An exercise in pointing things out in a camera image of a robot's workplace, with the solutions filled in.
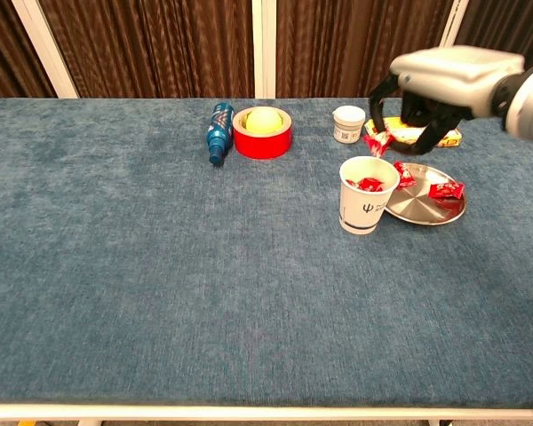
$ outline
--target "metal plate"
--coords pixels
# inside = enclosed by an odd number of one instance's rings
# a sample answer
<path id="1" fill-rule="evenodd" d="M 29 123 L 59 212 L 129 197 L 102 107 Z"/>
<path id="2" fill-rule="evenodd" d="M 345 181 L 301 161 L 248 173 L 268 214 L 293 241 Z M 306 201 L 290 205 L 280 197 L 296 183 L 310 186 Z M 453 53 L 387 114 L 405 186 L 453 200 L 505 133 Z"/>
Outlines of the metal plate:
<path id="1" fill-rule="evenodd" d="M 465 193 L 460 200 L 428 198 L 432 184 L 454 182 L 454 179 L 432 167 L 405 162 L 417 184 L 395 189 L 385 210 L 406 222 L 418 225 L 443 225 L 462 216 L 467 204 Z"/>

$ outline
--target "white paper cup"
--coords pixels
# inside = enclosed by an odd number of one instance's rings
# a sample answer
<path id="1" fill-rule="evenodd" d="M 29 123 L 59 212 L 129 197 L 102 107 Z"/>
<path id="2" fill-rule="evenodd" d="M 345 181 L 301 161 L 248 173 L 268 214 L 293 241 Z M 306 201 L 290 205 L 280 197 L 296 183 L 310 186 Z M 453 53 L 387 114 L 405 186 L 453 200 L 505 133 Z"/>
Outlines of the white paper cup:
<path id="1" fill-rule="evenodd" d="M 372 233 L 377 226 L 391 193 L 399 185 L 399 172 L 385 160 L 376 157 L 353 157 L 339 168 L 339 223 L 350 233 Z M 375 178 L 383 182 L 383 191 L 370 193 L 353 188 L 346 179 L 358 182 Z"/>
<path id="2" fill-rule="evenodd" d="M 365 111 L 358 106 L 344 105 L 333 112 L 334 138 L 342 144 L 353 144 L 362 134 Z"/>

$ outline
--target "red tape roll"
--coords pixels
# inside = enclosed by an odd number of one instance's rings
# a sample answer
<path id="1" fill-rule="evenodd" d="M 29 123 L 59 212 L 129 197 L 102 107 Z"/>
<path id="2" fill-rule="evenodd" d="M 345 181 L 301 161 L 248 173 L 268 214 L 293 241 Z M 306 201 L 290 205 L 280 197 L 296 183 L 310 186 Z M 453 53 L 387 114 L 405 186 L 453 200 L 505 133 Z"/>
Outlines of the red tape roll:
<path id="1" fill-rule="evenodd" d="M 282 127 L 266 135 L 256 135 L 245 129 L 247 116 L 255 109 L 247 108 L 238 112 L 233 119 L 235 148 L 241 155 L 258 160 L 276 158 L 290 149 L 292 119 L 282 109 L 272 108 L 282 118 Z"/>

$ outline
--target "yellow snack package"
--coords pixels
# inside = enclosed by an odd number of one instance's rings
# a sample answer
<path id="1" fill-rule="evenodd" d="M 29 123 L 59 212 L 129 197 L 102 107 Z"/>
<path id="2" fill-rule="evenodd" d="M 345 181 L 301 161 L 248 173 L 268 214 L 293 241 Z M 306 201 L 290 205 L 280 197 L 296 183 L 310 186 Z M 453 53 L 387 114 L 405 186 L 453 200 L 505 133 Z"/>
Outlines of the yellow snack package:
<path id="1" fill-rule="evenodd" d="M 425 129 L 424 127 L 410 127 L 401 121 L 401 117 L 385 117 L 383 119 L 385 127 L 393 134 L 395 139 L 405 144 L 414 144 L 418 137 Z M 373 125 L 373 120 L 368 120 L 365 123 L 365 131 L 369 136 L 377 135 L 377 129 Z M 449 131 L 436 146 L 450 147 L 459 146 L 462 141 L 462 133 L 460 130 L 454 129 Z"/>

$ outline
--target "tennis ball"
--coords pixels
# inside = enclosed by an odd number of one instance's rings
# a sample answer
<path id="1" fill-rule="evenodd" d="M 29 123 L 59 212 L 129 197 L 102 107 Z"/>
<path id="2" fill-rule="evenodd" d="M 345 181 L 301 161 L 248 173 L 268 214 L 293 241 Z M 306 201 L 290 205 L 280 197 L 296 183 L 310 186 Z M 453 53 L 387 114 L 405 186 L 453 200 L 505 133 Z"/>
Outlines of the tennis ball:
<path id="1" fill-rule="evenodd" d="M 259 106 L 247 115 L 246 129 L 251 133 L 265 135 L 273 133 L 281 127 L 282 118 L 273 108 Z"/>

